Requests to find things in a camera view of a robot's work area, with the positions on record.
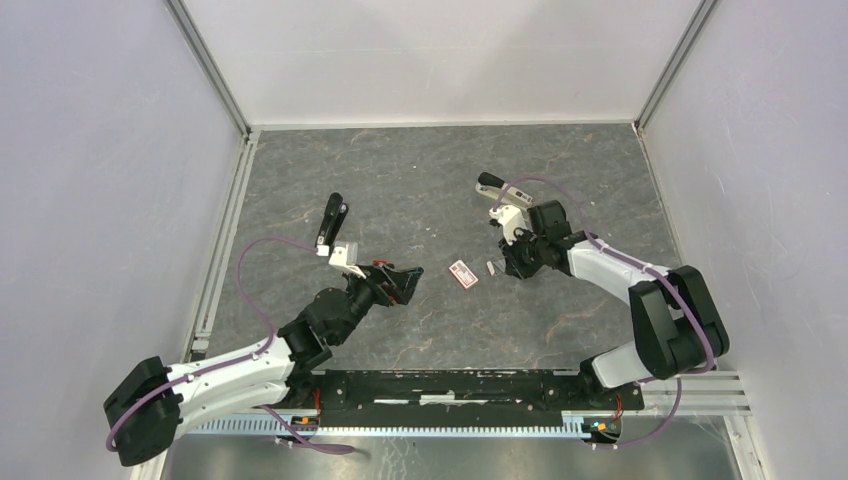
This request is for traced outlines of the black stapler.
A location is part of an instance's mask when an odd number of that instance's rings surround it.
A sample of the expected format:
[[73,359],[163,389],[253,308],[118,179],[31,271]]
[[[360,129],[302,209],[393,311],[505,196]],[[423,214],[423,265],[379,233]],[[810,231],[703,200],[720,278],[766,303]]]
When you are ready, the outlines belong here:
[[338,192],[330,194],[316,236],[315,246],[332,247],[349,212],[349,205]]

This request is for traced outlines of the staple tray box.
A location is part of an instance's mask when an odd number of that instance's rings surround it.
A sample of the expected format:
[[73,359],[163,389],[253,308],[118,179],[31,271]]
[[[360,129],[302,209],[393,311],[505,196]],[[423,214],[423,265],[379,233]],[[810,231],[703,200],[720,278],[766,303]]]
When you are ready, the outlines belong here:
[[486,265],[491,276],[498,276],[504,273],[504,264],[500,260],[488,261]]

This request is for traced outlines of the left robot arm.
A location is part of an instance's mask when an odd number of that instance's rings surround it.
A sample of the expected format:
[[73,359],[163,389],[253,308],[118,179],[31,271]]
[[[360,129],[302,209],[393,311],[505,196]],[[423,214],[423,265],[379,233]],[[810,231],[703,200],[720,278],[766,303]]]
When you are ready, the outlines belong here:
[[145,463],[195,427],[239,410],[306,405],[313,370],[332,356],[375,306],[408,304],[421,267],[363,265],[343,288],[319,291],[298,316],[268,337],[206,360],[136,364],[103,404],[106,448],[126,467]]

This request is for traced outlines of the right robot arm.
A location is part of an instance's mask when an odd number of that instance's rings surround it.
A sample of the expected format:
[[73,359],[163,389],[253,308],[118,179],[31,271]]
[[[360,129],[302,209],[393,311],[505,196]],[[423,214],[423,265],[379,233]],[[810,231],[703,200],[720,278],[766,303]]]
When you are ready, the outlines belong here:
[[498,206],[489,217],[502,231],[498,246],[507,275],[529,279],[549,267],[628,306],[632,341],[580,365],[577,392],[585,405],[606,406],[625,384],[709,371],[729,351],[729,335],[698,269],[656,266],[575,231],[557,201]]

